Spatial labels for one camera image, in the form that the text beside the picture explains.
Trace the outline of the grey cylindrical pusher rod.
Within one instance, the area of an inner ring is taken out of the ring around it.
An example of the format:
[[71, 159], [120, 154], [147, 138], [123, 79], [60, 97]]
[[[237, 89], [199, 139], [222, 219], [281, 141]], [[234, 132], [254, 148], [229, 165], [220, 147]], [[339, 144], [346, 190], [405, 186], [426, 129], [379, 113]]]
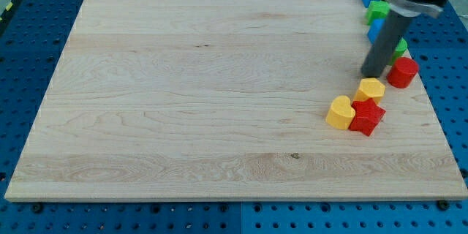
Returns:
[[361, 74], [366, 78], [379, 78], [393, 53], [410, 26], [413, 18], [390, 10], [382, 28], [372, 44], [362, 66]]

